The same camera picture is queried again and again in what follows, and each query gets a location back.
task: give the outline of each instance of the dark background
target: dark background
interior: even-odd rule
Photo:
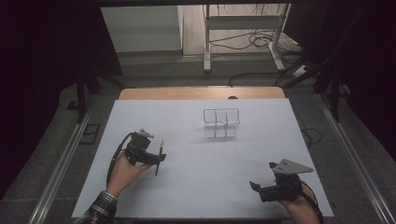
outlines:
[[[121,70],[99,7],[45,1],[1,4],[3,197],[50,124],[60,92],[76,83],[77,73],[92,80],[97,71],[119,76]]]
[[[311,60],[332,49],[338,26],[354,4],[332,0],[316,36],[326,43]],[[395,3],[371,1],[337,61],[348,103],[396,159]],[[62,89],[96,71],[122,75],[99,7],[30,1],[0,6],[0,196],[29,159],[59,104]]]

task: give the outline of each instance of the human hand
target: human hand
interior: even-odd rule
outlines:
[[[312,200],[315,200],[313,192],[306,184],[302,184],[303,192]],[[297,224],[318,224],[319,219],[311,204],[302,196],[299,196],[294,202],[279,201],[288,211],[290,218]]]
[[[151,166],[148,164],[132,165],[122,151],[117,157],[106,191],[118,198],[125,188],[133,184],[140,174]]]

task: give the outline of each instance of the white tabletop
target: white tabletop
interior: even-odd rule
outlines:
[[[239,110],[236,137],[205,138],[204,110],[219,108]],[[81,217],[106,188],[117,146],[141,128],[154,135],[148,152],[158,153],[163,139],[167,157],[157,176],[152,167],[121,194],[116,217],[288,218],[279,203],[262,203],[249,181],[273,186],[270,161],[315,170],[288,99],[116,101],[72,217]],[[299,176],[317,195],[323,216],[333,217],[316,171]]]

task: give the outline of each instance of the transparent acrylic box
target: transparent acrylic box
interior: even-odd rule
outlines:
[[[240,123],[239,110],[236,108],[204,110],[205,137],[236,137]]]

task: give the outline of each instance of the plaid sleeve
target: plaid sleeve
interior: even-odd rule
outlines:
[[[76,219],[73,223],[107,223],[116,215],[116,211],[117,198],[106,191],[102,191],[84,215],[81,218]]]

